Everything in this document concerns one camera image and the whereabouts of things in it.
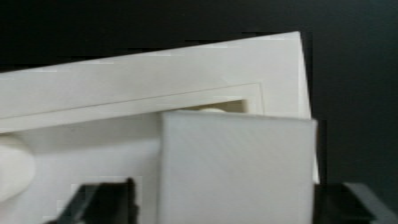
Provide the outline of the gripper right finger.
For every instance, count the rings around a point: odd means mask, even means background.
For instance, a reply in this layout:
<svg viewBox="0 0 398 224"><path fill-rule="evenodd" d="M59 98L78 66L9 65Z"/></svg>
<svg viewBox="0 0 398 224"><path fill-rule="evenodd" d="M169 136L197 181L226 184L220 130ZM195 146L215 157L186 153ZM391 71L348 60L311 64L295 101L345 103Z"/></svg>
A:
<svg viewBox="0 0 398 224"><path fill-rule="evenodd" d="M362 183L316 185L314 224L398 224L398 214Z"/></svg>

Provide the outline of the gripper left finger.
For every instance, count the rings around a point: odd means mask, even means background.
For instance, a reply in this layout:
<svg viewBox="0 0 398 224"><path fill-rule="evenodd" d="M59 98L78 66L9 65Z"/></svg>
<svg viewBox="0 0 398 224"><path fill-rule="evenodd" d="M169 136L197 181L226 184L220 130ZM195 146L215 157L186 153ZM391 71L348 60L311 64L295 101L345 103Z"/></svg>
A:
<svg viewBox="0 0 398 224"><path fill-rule="evenodd" d="M138 224L137 184L83 184L59 217L44 224Z"/></svg>

